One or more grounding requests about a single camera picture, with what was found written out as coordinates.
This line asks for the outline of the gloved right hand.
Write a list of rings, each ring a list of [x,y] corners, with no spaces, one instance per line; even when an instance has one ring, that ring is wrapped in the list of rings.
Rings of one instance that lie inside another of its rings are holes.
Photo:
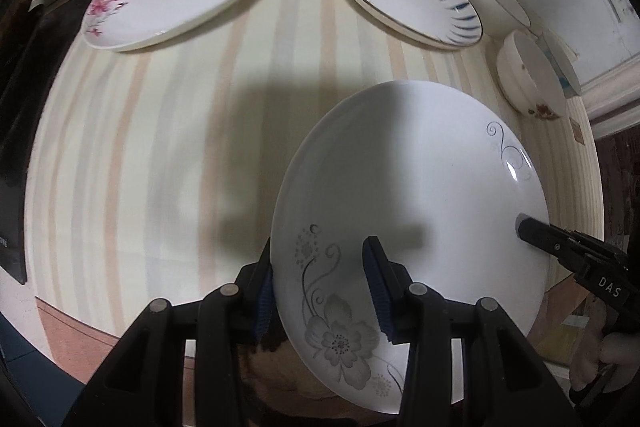
[[[604,388],[614,392],[626,387],[639,370],[639,336],[605,335],[608,308],[597,297],[587,300],[589,321],[570,363],[570,387],[582,391],[597,377],[600,365],[613,364],[615,371]]]

